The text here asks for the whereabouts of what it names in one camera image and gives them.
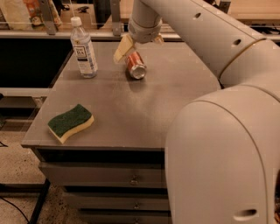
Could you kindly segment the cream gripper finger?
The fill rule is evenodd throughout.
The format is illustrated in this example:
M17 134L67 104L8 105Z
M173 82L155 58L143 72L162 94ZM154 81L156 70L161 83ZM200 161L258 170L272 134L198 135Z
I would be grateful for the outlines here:
M115 50L115 54L113 57L114 62L115 63L121 62L133 48L134 48L134 40L129 34L125 34Z
M163 39L162 35L161 35L161 34L158 34L158 35L154 38L154 42L155 42L156 44L162 45L162 44L164 43L164 39Z

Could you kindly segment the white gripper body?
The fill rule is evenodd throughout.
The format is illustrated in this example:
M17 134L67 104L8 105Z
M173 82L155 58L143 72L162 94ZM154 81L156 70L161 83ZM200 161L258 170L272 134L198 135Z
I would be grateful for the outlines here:
M161 17L143 0L134 0L129 17L129 35L140 44L153 41L159 34Z

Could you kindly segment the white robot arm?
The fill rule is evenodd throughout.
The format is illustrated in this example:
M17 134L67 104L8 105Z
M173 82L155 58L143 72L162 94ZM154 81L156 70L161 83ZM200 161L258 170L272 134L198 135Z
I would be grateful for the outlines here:
M152 41L163 22L224 87L189 102L169 128L172 224L276 224L278 46L204 0L134 0L131 40Z

